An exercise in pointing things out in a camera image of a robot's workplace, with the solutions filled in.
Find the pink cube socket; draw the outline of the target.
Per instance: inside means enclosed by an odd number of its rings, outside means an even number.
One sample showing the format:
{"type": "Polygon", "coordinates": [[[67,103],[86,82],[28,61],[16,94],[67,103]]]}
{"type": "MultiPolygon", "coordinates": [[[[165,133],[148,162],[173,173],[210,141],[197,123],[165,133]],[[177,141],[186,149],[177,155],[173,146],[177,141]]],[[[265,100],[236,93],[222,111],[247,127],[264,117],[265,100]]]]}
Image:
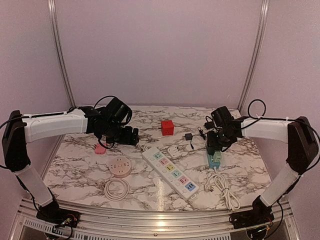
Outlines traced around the pink cube socket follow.
{"type": "Polygon", "coordinates": [[[99,143],[96,144],[94,152],[96,155],[104,155],[107,149],[101,146],[99,143]]]}

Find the teal power strip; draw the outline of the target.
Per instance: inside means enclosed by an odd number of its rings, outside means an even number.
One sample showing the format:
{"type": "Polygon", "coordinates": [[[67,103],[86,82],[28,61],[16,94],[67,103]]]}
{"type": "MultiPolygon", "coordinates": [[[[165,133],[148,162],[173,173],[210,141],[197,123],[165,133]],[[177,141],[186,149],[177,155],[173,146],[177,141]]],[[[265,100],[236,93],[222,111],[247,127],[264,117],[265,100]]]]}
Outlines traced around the teal power strip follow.
{"type": "Polygon", "coordinates": [[[221,161],[222,161],[221,151],[215,151],[214,154],[207,153],[207,161],[208,161],[209,168],[218,169],[220,167],[221,161]]]}

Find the pink round power strip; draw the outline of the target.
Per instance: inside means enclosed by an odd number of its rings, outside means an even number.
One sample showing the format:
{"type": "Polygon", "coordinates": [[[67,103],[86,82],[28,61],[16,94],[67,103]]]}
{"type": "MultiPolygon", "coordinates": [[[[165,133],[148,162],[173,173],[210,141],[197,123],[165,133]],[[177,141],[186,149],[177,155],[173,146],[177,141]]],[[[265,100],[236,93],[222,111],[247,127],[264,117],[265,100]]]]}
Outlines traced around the pink round power strip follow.
{"type": "Polygon", "coordinates": [[[125,178],[132,172],[132,163],[124,156],[109,159],[106,165],[115,178],[125,178]]]}

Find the black power adapter with cable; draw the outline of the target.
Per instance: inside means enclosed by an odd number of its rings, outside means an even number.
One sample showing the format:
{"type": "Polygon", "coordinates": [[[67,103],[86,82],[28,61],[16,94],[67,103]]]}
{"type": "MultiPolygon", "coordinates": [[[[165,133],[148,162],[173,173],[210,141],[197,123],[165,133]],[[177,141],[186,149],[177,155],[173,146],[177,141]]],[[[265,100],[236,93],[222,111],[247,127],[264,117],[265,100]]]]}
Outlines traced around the black power adapter with cable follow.
{"type": "Polygon", "coordinates": [[[200,126],[197,127],[197,130],[198,130],[198,133],[197,133],[197,134],[186,133],[186,134],[184,135],[185,140],[186,140],[186,141],[190,141],[190,147],[191,147],[192,150],[195,149],[194,146],[193,146],[193,144],[192,144],[192,141],[193,141],[193,138],[194,138],[194,137],[201,137],[204,141],[207,140],[207,136],[206,136],[206,134],[204,133],[204,130],[203,130],[200,126]]]}

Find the white multicolour power strip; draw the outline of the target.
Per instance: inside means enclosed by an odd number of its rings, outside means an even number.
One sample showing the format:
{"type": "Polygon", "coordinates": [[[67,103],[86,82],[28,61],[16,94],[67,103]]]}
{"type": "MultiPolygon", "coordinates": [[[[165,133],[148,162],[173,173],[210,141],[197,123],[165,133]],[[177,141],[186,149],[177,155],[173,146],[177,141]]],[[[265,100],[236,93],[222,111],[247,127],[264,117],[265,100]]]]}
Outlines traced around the white multicolour power strip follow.
{"type": "Polygon", "coordinates": [[[144,160],[185,201],[193,198],[200,187],[180,170],[158,148],[151,147],[142,153],[144,160]]]}

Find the red cube socket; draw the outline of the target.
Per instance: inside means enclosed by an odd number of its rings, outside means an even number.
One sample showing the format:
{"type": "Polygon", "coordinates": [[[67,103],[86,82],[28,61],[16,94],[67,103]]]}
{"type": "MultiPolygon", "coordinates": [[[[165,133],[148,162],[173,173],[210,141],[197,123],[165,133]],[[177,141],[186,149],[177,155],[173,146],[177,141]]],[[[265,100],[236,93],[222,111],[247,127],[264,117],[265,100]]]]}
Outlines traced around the red cube socket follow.
{"type": "Polygon", "coordinates": [[[174,124],[172,120],[161,121],[161,133],[163,136],[172,136],[174,134],[174,124]]]}

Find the white plug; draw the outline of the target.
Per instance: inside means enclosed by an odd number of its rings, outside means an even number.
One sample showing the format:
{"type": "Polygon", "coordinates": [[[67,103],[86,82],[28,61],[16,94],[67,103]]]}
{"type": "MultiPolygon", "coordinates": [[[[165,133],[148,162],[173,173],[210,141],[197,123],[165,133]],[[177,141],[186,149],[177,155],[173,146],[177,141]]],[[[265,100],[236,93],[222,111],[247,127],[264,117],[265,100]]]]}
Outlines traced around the white plug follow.
{"type": "Polygon", "coordinates": [[[172,159],[176,159],[182,156],[182,152],[178,146],[172,145],[167,149],[168,154],[171,156],[172,159]]]}

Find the dark green cube plug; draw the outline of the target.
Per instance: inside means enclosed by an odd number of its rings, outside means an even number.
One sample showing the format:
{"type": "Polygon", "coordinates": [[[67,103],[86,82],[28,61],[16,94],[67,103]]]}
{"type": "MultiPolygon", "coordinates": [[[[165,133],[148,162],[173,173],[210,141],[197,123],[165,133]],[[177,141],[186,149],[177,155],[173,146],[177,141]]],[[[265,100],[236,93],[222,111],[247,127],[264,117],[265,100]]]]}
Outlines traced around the dark green cube plug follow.
{"type": "Polygon", "coordinates": [[[208,155],[214,155],[215,152],[219,152],[220,149],[218,147],[214,147],[214,146],[207,146],[206,147],[206,152],[208,155]]]}

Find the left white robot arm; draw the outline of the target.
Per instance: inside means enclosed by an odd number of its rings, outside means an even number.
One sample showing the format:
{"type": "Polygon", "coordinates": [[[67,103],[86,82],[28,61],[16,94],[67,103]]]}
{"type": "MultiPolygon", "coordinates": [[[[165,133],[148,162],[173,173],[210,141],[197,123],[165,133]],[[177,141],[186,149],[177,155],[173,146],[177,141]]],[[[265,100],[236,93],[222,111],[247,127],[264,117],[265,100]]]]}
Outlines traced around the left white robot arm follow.
{"type": "Polygon", "coordinates": [[[125,106],[118,110],[106,106],[97,109],[81,106],[68,111],[38,115],[21,114],[15,110],[2,124],[5,127],[1,143],[4,156],[2,168],[14,173],[43,208],[44,215],[51,222],[58,223],[63,219],[63,211],[32,167],[27,144],[68,134],[93,134],[104,149],[109,146],[102,142],[102,138],[111,146],[135,146],[139,142],[139,130],[128,125],[132,114],[132,110],[125,106]]]}

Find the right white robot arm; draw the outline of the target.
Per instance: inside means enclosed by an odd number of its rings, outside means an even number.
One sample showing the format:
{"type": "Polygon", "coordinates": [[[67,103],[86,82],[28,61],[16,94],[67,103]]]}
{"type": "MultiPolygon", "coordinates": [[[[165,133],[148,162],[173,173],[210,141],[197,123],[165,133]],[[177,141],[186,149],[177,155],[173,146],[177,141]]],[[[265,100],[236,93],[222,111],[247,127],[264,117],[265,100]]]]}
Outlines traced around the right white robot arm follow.
{"type": "Polygon", "coordinates": [[[283,195],[290,192],[302,175],[320,161],[320,136],[307,117],[276,118],[246,116],[234,118],[226,106],[215,109],[209,117],[212,130],[207,133],[206,151],[209,155],[225,152],[240,138],[273,140],[287,144],[284,167],[257,198],[248,212],[247,219],[258,224],[267,216],[271,207],[283,195]]]}

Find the light green plug on teal strip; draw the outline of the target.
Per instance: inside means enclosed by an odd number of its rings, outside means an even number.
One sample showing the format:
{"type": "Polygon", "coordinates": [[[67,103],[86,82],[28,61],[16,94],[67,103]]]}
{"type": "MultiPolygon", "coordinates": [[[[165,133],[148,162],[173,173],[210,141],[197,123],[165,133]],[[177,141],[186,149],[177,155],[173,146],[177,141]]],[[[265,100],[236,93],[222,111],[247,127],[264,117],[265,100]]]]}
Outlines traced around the light green plug on teal strip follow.
{"type": "Polygon", "coordinates": [[[214,155],[212,156],[212,161],[214,163],[218,163],[222,160],[222,152],[221,151],[217,151],[214,153],[214,155]]]}

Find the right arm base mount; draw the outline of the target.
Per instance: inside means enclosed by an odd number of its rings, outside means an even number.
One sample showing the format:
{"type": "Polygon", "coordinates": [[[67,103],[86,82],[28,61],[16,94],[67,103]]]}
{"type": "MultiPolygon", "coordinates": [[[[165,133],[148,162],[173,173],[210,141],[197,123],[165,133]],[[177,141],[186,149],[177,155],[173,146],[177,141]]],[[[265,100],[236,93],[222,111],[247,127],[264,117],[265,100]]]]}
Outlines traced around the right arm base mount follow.
{"type": "Polygon", "coordinates": [[[254,207],[252,210],[234,212],[229,217],[229,222],[234,229],[241,229],[272,222],[275,219],[272,207],[254,207]]]}

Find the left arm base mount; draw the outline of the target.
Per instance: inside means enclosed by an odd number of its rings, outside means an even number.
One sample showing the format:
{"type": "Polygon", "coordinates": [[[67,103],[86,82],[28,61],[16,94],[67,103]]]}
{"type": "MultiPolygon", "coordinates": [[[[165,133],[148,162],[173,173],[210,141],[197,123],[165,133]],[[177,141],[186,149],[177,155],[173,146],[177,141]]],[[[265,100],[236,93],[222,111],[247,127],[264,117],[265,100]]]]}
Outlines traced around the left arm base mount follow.
{"type": "Polygon", "coordinates": [[[58,203],[51,202],[46,206],[39,206],[36,217],[40,220],[55,224],[56,227],[69,226],[76,228],[80,213],[78,211],[60,208],[58,203]]]}

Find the right aluminium frame post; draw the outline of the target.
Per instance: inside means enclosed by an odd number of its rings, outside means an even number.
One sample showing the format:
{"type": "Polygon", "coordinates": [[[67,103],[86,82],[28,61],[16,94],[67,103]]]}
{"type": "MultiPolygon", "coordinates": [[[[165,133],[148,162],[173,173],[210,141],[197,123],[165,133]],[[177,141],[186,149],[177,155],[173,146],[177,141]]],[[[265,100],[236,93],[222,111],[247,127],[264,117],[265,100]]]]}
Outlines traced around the right aluminium frame post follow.
{"type": "Polygon", "coordinates": [[[243,86],[243,89],[242,89],[242,92],[240,95],[240,99],[239,99],[239,102],[237,105],[237,110],[239,112],[241,112],[244,109],[246,100],[247,100],[249,92],[250,92],[250,87],[253,83],[257,62],[258,62],[258,59],[260,56],[260,52],[262,49],[263,40],[264,40],[264,36],[265,36],[265,32],[266,32],[269,6],[270,6],[269,0],[263,0],[261,2],[257,33],[256,33],[255,41],[254,41],[251,60],[250,60],[249,67],[247,70],[247,74],[246,74],[244,86],[243,86]]]}

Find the left aluminium frame post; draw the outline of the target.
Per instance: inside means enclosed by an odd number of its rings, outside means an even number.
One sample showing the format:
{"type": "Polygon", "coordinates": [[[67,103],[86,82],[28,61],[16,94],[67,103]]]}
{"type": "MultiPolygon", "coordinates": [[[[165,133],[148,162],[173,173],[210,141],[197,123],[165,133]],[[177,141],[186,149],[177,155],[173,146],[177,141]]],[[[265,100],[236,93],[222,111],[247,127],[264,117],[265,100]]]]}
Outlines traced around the left aluminium frame post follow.
{"type": "Polygon", "coordinates": [[[76,102],[73,96],[73,92],[72,92],[72,88],[71,88],[71,84],[68,76],[68,71],[66,67],[66,62],[63,55],[63,48],[62,48],[62,43],[60,38],[58,15],[57,15],[55,0],[48,0],[48,10],[50,15],[50,22],[51,22],[51,28],[52,28],[52,34],[53,34],[53,41],[54,41],[56,55],[57,55],[57,61],[58,61],[59,69],[61,72],[66,96],[70,106],[75,107],[76,102]]]}

